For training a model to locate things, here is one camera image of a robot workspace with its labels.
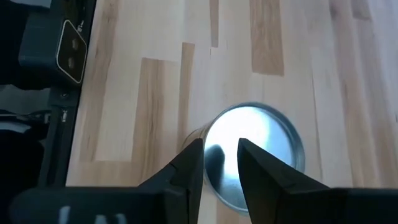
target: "metal can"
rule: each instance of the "metal can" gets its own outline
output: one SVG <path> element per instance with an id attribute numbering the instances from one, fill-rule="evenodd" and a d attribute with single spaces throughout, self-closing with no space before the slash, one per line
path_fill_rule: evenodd
<path id="1" fill-rule="evenodd" d="M 284 163 L 304 172 L 305 156 L 298 132 L 279 111 L 262 103 L 241 103 L 192 132 L 183 144 L 203 139 L 206 185 L 229 208 L 248 214 L 238 171 L 238 141 L 246 138 Z"/>

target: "cylindrical container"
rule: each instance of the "cylindrical container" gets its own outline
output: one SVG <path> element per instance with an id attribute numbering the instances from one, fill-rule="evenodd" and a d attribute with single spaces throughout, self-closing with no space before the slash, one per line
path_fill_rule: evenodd
<path id="1" fill-rule="evenodd" d="M 262 103 L 242 103 L 224 110 L 192 132 L 183 147 L 203 139 L 205 183 L 229 208 L 248 214 L 238 171 L 238 141 L 246 138 L 291 167 L 304 172 L 299 134 L 279 111 Z"/>

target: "wooden table surface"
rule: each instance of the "wooden table surface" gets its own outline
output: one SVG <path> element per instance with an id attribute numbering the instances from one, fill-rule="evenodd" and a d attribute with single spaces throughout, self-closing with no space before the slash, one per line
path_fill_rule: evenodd
<path id="1" fill-rule="evenodd" d="M 67 185 L 134 186 L 260 101 L 329 186 L 398 187 L 398 1 L 98 0 Z M 249 223 L 205 187 L 200 223 Z"/>

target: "wooden floor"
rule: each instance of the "wooden floor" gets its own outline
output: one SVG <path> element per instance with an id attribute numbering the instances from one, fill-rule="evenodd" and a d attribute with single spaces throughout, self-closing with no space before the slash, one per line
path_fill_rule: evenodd
<path id="1" fill-rule="evenodd" d="M 398 1 L 98 0 L 68 185 L 134 186 L 260 101 L 329 186 L 398 187 Z M 205 187 L 200 223 L 249 223 Z"/>

